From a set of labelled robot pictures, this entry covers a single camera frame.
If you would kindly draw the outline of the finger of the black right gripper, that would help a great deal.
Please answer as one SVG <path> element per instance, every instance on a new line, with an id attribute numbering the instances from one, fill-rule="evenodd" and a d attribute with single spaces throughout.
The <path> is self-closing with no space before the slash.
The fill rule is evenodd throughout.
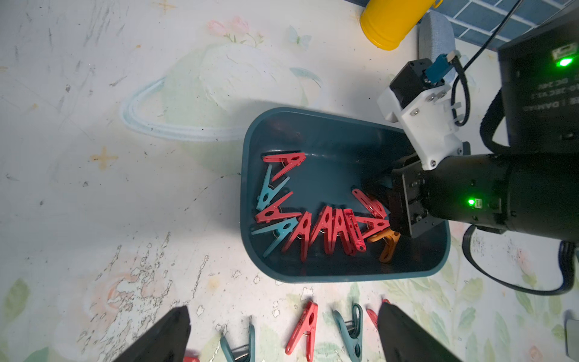
<path id="1" fill-rule="evenodd" d="M 362 182 L 361 190 L 372 200 L 381 204 L 388 204 L 388 196 L 393 191 L 392 169 L 383 170 L 374 176 L 366 178 Z"/>

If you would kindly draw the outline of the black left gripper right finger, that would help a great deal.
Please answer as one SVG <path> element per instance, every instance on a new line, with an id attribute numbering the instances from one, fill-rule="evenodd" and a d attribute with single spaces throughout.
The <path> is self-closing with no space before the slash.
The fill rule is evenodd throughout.
<path id="1" fill-rule="evenodd" d="M 387 362 L 460 361 L 448 348 L 393 304 L 378 313 L 378 334 Z"/>

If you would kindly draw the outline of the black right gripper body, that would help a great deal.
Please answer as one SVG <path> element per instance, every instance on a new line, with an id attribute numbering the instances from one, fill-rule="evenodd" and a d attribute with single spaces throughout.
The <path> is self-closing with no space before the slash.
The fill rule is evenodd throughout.
<path id="1" fill-rule="evenodd" d="M 410 238 L 443 220 L 504 232 L 510 178 L 500 155 L 450 156 L 430 171 L 416 155 L 403 158 L 391 171 L 391 227 Z"/>

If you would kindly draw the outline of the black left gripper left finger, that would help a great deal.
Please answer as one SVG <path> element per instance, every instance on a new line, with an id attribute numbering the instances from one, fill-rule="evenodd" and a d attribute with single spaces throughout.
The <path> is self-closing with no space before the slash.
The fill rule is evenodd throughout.
<path id="1" fill-rule="evenodd" d="M 188 307 L 173 308 L 114 362 L 182 362 L 190 332 Z"/>

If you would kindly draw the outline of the dark teal clothespin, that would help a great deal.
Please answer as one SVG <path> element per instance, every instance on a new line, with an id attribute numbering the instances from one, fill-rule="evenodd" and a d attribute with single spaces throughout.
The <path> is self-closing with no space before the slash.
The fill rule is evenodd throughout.
<path id="1" fill-rule="evenodd" d="M 348 357 L 352 362 L 361 362 L 363 357 L 363 309 L 359 304 L 352 304 L 351 317 L 351 321 L 346 323 L 342 315 L 333 310 L 333 318 Z"/>

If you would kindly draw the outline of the dark teal storage box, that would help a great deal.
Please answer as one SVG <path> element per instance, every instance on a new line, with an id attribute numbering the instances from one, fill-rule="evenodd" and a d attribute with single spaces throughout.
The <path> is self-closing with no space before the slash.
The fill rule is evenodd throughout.
<path id="1" fill-rule="evenodd" d="M 379 261 L 383 242 L 371 243 L 354 256 L 337 245 L 328 255 L 323 239 L 318 238 L 309 247 L 306 261 L 301 261 L 299 241 L 283 251 L 274 244 L 272 232 L 259 234 L 256 205 L 268 170 L 262 159 L 291 152 L 304 153 L 305 160 L 288 172 L 288 183 L 277 195 L 282 212 L 307 211 L 317 217 L 328 205 L 350 208 L 363 216 L 366 209 L 352 190 L 411 155 L 413 147 L 401 129 L 391 126 L 293 108 L 276 108 L 258 116 L 243 145 L 240 228 L 245 250 L 261 272 L 295 284 L 425 278 L 443 268 L 451 247 L 448 223 L 417 238 L 401 238 L 389 263 Z"/>

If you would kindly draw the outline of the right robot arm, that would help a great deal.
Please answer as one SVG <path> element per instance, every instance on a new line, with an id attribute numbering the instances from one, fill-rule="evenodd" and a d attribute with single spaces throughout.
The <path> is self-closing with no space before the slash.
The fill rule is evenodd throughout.
<path id="1" fill-rule="evenodd" d="M 501 89 L 479 126 L 485 155 L 468 155 L 458 131 L 472 98 L 457 101 L 445 76 L 467 84 L 458 51 L 408 62 L 378 104 L 413 147 L 363 182 L 392 229 L 418 237 L 443 220 L 471 230 L 578 239 L 578 11 L 498 50 Z"/>

